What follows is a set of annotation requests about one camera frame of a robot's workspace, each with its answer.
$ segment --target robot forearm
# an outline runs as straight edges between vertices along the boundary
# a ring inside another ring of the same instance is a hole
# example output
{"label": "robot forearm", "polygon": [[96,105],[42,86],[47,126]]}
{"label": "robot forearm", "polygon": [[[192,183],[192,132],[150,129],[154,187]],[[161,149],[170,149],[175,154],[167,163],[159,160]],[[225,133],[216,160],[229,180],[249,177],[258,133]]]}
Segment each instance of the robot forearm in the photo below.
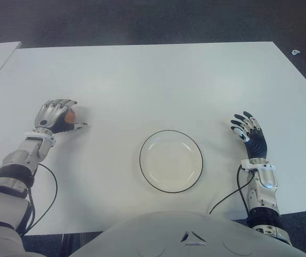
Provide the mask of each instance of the robot forearm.
{"label": "robot forearm", "polygon": [[34,172],[55,142],[49,130],[35,130],[26,136],[18,149],[9,154],[0,167],[0,224],[18,233],[23,233],[26,229],[31,213],[31,207],[25,198],[34,183]]}
{"label": "robot forearm", "polygon": [[247,203],[249,208],[248,226],[263,234],[272,236],[291,245],[288,233],[283,229],[275,198],[278,188],[274,176],[275,166],[264,158],[251,158],[241,161],[244,170],[253,171],[248,180]]}

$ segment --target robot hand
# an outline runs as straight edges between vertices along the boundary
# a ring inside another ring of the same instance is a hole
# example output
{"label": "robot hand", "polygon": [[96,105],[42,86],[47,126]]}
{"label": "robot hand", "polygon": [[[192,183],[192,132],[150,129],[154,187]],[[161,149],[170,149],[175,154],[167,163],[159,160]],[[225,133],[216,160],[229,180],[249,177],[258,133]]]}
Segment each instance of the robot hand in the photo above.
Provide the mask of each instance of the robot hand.
{"label": "robot hand", "polygon": [[87,123],[74,123],[75,114],[71,108],[74,104],[77,102],[69,99],[55,99],[46,102],[36,116],[36,129],[46,128],[55,134],[87,126]]}
{"label": "robot hand", "polygon": [[259,123],[250,113],[244,111],[243,114],[246,117],[235,114],[235,118],[239,119],[240,122],[232,120],[232,123],[236,125],[231,127],[232,130],[244,142],[249,159],[266,159],[267,143]]}

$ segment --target fingertip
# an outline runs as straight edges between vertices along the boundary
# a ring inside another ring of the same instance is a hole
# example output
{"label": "fingertip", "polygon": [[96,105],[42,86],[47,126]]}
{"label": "fingertip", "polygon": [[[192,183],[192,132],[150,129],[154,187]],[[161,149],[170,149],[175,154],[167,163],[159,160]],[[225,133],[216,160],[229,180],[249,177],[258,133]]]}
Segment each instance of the fingertip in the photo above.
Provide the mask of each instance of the fingertip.
{"label": "fingertip", "polygon": [[252,115],[252,114],[250,114],[250,113],[249,113],[249,112],[247,112],[247,111],[244,111],[244,112],[243,112],[243,114],[244,114],[245,116],[247,116],[248,118],[253,117],[253,115]]}

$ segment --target robotic finger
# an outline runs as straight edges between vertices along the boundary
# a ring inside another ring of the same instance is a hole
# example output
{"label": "robotic finger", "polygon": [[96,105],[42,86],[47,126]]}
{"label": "robotic finger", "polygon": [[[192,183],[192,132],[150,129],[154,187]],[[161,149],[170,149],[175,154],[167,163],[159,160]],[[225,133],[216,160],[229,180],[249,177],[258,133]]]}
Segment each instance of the robotic finger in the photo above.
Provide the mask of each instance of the robotic finger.
{"label": "robotic finger", "polygon": [[247,134],[244,133],[243,130],[240,129],[239,127],[234,127],[234,126],[232,126],[231,129],[234,131],[234,133],[235,133],[236,135],[238,135],[238,136],[241,138],[241,140],[242,140],[244,143],[246,143],[246,142],[248,142],[248,141],[250,140],[249,136],[247,136]]}
{"label": "robotic finger", "polygon": [[254,125],[253,125],[253,123],[251,122],[250,119],[247,119],[247,118],[245,118],[245,117],[243,117],[241,115],[238,115],[238,114],[235,114],[234,117],[236,119],[239,119],[239,120],[243,121],[244,123],[246,123],[247,127],[249,128],[249,130],[251,132],[253,131]]}
{"label": "robotic finger", "polygon": [[243,131],[249,135],[249,133],[251,132],[250,129],[248,128],[248,125],[246,123],[242,123],[242,122],[239,122],[237,120],[231,120],[231,122],[234,124],[234,125],[237,125],[239,126],[240,128],[243,129]]}
{"label": "robotic finger", "polygon": [[253,117],[252,114],[250,114],[249,112],[246,112],[246,111],[244,111],[243,114],[245,116],[247,116],[248,119],[252,122],[254,128],[256,128],[257,130],[261,130],[261,127],[260,127],[258,121],[256,120],[256,118]]}

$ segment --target small white object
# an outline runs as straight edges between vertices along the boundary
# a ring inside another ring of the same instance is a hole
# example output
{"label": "small white object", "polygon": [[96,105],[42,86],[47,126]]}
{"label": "small white object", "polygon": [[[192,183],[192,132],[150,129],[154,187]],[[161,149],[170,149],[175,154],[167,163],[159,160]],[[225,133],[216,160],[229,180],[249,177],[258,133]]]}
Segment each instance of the small white object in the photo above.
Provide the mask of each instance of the small white object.
{"label": "small white object", "polygon": [[203,158],[189,136],[165,130],[153,134],[144,142],[140,167],[153,187],[167,193],[178,193],[197,182],[203,169]]}
{"label": "small white object", "polygon": [[299,55],[301,52],[299,50],[292,50],[292,55]]}

